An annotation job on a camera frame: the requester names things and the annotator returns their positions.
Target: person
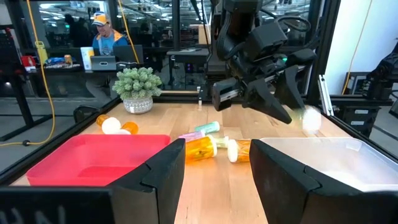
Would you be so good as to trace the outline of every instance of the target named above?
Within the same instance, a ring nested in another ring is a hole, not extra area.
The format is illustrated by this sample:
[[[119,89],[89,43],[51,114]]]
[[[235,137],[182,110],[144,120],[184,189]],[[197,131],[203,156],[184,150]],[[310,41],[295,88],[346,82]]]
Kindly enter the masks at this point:
[[[93,48],[98,49],[101,55],[113,55],[113,47],[128,45],[127,38],[118,31],[112,29],[109,17],[104,12],[94,13],[93,25],[96,26],[98,34],[94,37]],[[116,78],[113,76],[95,76],[86,79],[87,90],[101,103],[107,103],[116,98],[118,94],[112,90]],[[103,87],[109,83],[110,97],[103,91]]]
[[[73,47],[88,47],[91,44],[90,34],[79,22],[75,22],[70,14],[65,14],[65,22],[69,25],[69,39]]]

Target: computer monitor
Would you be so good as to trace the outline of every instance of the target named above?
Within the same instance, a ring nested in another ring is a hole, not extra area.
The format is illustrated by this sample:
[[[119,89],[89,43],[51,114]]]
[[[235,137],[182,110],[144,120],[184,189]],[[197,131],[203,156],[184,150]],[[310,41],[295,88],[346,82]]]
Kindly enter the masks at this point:
[[[139,64],[144,63],[144,53],[142,50],[142,45],[135,45],[134,48],[137,53],[137,57],[139,60]],[[123,45],[123,46],[114,46],[113,47],[113,55],[115,55],[116,60],[118,62],[127,62],[127,63],[137,63],[136,56],[132,51],[131,45]]]

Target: white flower pot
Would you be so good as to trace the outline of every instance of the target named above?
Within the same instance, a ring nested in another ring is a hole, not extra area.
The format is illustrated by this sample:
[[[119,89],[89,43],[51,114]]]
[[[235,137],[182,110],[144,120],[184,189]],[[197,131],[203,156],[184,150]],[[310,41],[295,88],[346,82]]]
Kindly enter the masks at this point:
[[[123,100],[123,105],[128,112],[132,114],[141,114],[150,111],[154,105],[154,101],[151,96],[136,100],[126,99]]]

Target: green succulent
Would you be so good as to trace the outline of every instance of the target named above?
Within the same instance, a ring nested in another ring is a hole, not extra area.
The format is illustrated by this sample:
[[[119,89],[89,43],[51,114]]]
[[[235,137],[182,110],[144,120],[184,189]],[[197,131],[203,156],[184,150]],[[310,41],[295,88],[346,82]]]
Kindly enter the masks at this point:
[[[158,88],[162,81],[153,74],[152,68],[125,68],[117,74],[119,80],[112,89],[120,95],[122,100],[139,99],[148,96],[160,96],[162,90]]]

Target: floor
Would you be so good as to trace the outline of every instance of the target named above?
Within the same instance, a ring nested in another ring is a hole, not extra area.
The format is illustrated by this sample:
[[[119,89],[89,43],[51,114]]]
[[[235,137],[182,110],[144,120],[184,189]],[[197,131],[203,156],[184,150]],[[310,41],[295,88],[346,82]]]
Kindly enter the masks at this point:
[[[38,100],[36,98],[28,99],[28,104],[32,111],[32,114],[36,115],[44,115],[50,113],[50,106],[47,100]],[[18,104],[12,98],[10,99],[1,99],[0,100],[0,114],[20,114]],[[55,113],[62,115],[70,115],[73,113],[73,110],[79,105],[93,105],[93,106],[101,106],[96,100],[92,100],[89,98],[76,98],[74,100],[55,100]],[[398,136],[398,119],[393,117],[388,113],[389,107],[382,107],[377,116],[377,120],[375,125],[389,131],[391,134]],[[60,134],[70,126],[74,124],[74,120],[72,117],[56,117],[55,120],[55,132],[54,136]],[[24,125],[23,119],[20,116],[1,116],[0,115],[0,136],[6,134],[7,132],[17,129]],[[48,120],[33,129],[30,129],[6,142],[19,142],[26,139],[30,141],[42,141],[50,133],[52,127],[52,120]],[[378,143],[383,148],[392,152],[393,154],[398,156],[398,148],[396,147],[397,141],[395,139],[390,138],[384,133],[373,129],[370,139]],[[0,171],[4,170],[11,164],[15,163],[19,159],[28,155],[38,146],[5,146],[0,147]]]

